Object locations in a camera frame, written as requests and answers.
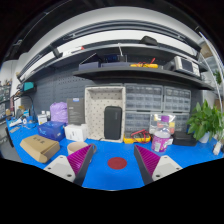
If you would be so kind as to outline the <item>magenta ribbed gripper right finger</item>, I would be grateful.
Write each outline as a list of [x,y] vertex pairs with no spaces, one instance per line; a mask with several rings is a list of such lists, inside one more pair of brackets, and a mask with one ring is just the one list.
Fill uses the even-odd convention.
[[182,169],[168,155],[158,156],[154,152],[139,145],[134,146],[134,156],[145,185]]

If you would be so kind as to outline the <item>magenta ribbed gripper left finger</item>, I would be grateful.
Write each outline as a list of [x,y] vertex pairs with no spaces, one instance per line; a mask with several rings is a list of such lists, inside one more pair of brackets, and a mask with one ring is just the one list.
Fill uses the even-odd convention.
[[93,145],[90,144],[69,156],[59,155],[44,170],[81,186],[92,157]]

